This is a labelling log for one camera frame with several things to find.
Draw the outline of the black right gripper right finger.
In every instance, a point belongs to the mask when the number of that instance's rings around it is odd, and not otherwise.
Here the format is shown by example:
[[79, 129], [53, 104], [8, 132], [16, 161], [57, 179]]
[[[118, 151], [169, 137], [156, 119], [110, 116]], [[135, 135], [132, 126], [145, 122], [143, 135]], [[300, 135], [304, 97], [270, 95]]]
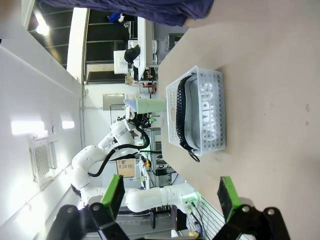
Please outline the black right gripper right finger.
[[280, 210], [267, 207], [263, 211], [241, 202], [231, 177], [222, 176], [217, 196], [225, 224], [216, 234], [218, 240], [238, 240], [242, 235], [256, 240], [289, 240], [290, 235]]

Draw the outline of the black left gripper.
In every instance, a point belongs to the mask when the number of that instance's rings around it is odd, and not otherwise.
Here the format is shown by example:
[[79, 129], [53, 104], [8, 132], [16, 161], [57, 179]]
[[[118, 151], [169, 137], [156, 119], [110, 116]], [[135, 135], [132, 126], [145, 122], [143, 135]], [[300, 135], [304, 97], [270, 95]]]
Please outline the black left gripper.
[[137, 113], [134, 112], [129, 117], [129, 122], [136, 127], [140, 128], [150, 128], [152, 123], [151, 120], [151, 113]]

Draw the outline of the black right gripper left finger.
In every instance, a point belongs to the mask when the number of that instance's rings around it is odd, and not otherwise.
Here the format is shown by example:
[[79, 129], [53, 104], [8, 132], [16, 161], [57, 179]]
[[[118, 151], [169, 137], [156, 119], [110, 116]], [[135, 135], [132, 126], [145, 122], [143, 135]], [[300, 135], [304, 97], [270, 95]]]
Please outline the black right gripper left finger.
[[62, 206], [47, 234], [48, 240], [83, 240], [97, 233], [102, 240], [127, 240], [116, 218], [125, 194], [122, 175], [114, 175], [102, 200], [78, 209]]

